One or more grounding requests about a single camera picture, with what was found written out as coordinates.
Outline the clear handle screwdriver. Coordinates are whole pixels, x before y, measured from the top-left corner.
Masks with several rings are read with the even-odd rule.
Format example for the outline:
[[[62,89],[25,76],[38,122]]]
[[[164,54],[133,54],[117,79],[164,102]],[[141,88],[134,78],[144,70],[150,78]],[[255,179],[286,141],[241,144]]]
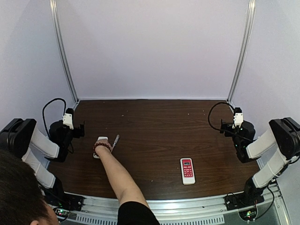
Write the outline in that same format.
[[[117,143],[118,143],[118,141],[119,141],[119,138],[120,138],[120,135],[116,135],[116,138],[115,138],[115,140],[114,140],[114,142],[113,142],[113,145],[112,145],[112,149],[114,149],[115,146],[117,145]]]

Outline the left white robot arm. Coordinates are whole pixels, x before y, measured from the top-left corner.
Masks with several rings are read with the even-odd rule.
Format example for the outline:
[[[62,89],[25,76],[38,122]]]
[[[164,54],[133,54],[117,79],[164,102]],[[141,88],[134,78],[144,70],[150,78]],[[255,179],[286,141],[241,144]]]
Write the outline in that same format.
[[[57,178],[47,170],[46,162],[64,162],[74,152],[72,140],[84,135],[84,124],[73,127],[59,120],[50,126],[48,138],[38,129],[35,119],[15,118],[0,131],[0,147],[29,164],[38,182],[50,189]]]

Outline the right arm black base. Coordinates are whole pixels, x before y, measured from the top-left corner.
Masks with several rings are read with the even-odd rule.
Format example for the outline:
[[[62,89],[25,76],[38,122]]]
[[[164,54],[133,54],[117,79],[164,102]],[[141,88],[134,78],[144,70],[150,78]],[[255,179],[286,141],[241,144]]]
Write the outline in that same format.
[[[228,193],[224,197],[227,211],[240,209],[251,205],[255,205],[256,203],[264,202],[263,191],[265,188],[266,186],[262,188],[256,187],[252,177],[250,177],[246,181],[242,193]]]

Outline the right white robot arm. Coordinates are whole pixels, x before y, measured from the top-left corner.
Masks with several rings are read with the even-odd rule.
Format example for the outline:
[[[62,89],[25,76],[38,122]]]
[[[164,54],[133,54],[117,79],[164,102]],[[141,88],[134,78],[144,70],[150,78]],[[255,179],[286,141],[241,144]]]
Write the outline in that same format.
[[[276,148],[266,165],[250,178],[250,185],[264,188],[278,177],[283,169],[300,158],[300,125],[290,117],[269,121],[267,129],[254,139],[254,125],[248,121],[223,122],[220,133],[231,137],[238,159],[247,163],[259,159],[265,152]]]

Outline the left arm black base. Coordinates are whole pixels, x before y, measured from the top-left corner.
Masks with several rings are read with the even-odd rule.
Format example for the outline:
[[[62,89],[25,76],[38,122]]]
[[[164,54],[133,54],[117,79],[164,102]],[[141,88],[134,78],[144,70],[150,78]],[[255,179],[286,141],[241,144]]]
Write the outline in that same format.
[[[66,210],[80,211],[84,197],[67,194],[60,179],[56,178],[52,188],[44,188],[46,202],[52,206],[62,207]]]

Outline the person's bare forearm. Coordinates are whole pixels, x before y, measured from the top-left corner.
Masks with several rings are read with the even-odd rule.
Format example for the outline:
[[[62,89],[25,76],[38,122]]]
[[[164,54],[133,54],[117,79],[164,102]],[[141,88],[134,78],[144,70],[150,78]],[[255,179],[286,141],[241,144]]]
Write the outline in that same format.
[[[138,202],[149,207],[143,193],[125,167],[104,146],[95,148],[104,166],[109,183],[120,203]]]

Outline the person's right hand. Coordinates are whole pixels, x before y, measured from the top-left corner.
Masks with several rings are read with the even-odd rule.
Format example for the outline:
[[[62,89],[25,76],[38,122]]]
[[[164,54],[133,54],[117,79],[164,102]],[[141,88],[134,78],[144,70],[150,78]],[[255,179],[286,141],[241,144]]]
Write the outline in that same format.
[[[108,149],[111,149],[111,145],[110,143],[108,142],[108,140],[99,140],[99,141],[96,141],[96,143],[94,144],[94,148],[98,147],[98,146],[104,146]]]

